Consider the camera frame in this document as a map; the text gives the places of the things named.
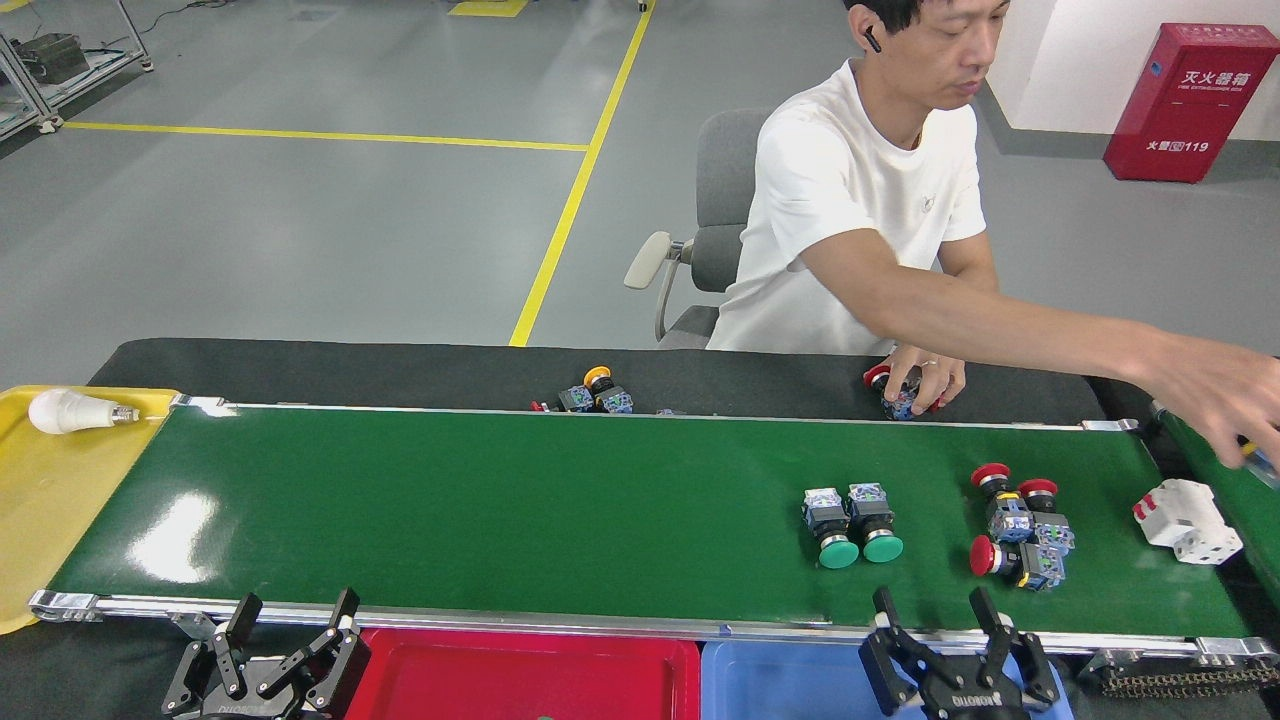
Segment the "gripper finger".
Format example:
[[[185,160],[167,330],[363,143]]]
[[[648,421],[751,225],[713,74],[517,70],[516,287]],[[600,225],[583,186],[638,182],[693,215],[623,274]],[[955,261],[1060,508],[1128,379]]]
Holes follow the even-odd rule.
[[[1012,653],[1024,683],[1023,700],[1018,701],[1018,707],[1050,708],[1057,702],[1060,694],[1041,638],[1034,633],[1019,632],[1011,619],[997,611],[986,588],[979,587],[972,592],[972,609],[988,638],[975,679],[978,687],[995,691],[997,679],[1006,679],[1004,665]]]
[[[897,614],[890,588],[882,585],[872,596],[874,628],[858,653],[876,702],[884,716],[908,707],[919,707],[925,716],[937,716],[937,703],[925,697],[925,680],[945,670],[941,655],[908,633]]]
[[[248,593],[230,619],[214,628],[209,638],[193,639],[186,646],[163,698],[164,715],[197,716],[202,701],[211,692],[224,692],[237,700],[248,692],[256,694],[244,679],[247,660],[243,650],[261,609],[262,601]]]
[[[310,706],[316,714],[344,714],[371,659],[355,620],[360,598],[340,592],[326,629],[305,647],[278,661],[259,682],[259,698],[292,694],[291,711]]]

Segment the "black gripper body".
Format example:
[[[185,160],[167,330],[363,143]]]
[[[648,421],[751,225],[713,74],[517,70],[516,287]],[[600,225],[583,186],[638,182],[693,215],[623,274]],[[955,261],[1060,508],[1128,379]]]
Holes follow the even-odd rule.
[[[243,698],[232,698],[224,692],[211,692],[201,705],[197,719],[297,719],[305,706],[305,697],[294,692],[280,692],[264,698],[248,692]]]
[[[928,719],[1030,719],[1021,689],[980,660],[946,660],[943,671],[925,667],[915,683]]]

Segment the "person's left hand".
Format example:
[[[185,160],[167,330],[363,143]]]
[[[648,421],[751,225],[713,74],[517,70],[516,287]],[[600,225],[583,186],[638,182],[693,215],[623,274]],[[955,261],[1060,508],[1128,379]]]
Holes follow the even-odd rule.
[[[908,378],[919,372],[916,397],[911,404],[911,414],[915,416],[945,407],[966,388],[966,365],[955,357],[913,345],[899,345],[884,361],[890,366],[882,393],[886,401],[896,401]]]

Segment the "person's right hand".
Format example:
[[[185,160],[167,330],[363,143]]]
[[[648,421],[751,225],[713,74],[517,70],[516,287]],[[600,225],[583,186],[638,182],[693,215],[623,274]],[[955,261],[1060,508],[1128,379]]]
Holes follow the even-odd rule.
[[[1279,452],[1279,360],[1212,340],[1172,334],[1158,346],[1144,387],[1183,419],[1226,468],[1240,468],[1245,438],[1267,457]]]

